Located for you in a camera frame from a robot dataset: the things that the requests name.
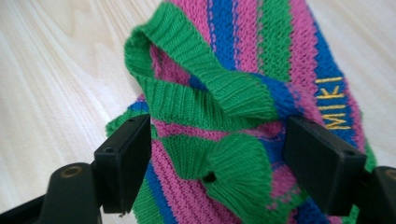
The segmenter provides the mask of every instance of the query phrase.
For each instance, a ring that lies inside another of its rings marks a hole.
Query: green knit strap
[[[125,44],[126,66],[138,81],[139,77],[154,79],[149,55],[152,43],[200,78],[227,115],[277,119],[267,87],[250,74],[224,69],[192,23],[171,3],[162,3],[147,24],[134,29]],[[143,91],[150,85],[139,84]]]

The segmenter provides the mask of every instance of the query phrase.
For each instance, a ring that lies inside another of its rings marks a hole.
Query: black clamp jaw
[[[95,160],[55,171],[47,194],[0,215],[0,223],[102,223],[129,213],[151,157],[149,115],[125,121],[94,152]]]
[[[329,216],[349,216],[359,207],[357,223],[396,223],[396,169],[364,169],[367,157],[315,122],[288,120],[284,160],[300,186]]]
[[[0,215],[0,223],[102,223],[129,213],[151,155],[149,115],[125,121],[95,152],[94,162],[54,172],[46,195]],[[396,223],[396,169],[364,169],[367,157],[313,121],[290,117],[283,154],[300,186],[329,216],[359,207],[359,224]]]

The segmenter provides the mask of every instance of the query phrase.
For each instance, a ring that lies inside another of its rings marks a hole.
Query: wooden surface
[[[308,3],[361,106],[378,164],[396,166],[395,2]],[[158,4],[0,1],[0,213],[43,194],[57,168],[93,160],[106,123],[141,92],[122,46]]]

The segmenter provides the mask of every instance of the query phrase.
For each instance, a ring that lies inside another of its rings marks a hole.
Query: yellow lettering
[[[345,105],[324,105],[324,106],[319,106],[319,110],[329,110],[329,109],[344,109],[346,106]]]
[[[318,78],[315,80],[315,83],[325,83],[325,82],[332,82],[332,81],[341,81],[342,77],[327,77],[327,78]]]
[[[345,95],[343,93],[338,93],[340,86],[336,86],[332,93],[329,93],[324,88],[320,89],[323,95],[319,95],[318,99],[333,99],[333,98],[343,98]]]
[[[348,126],[340,126],[340,124],[345,123],[346,121],[343,119],[340,119],[341,117],[344,117],[346,114],[340,113],[340,114],[328,114],[328,115],[323,115],[322,117],[327,120],[331,120],[332,123],[326,124],[326,128],[329,130],[346,130],[350,129]]]

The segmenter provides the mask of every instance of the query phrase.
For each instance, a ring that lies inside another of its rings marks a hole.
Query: striped knit bag
[[[150,113],[141,223],[352,223],[327,217],[282,161],[290,115],[369,155],[358,106],[304,0],[173,0],[125,44]]]

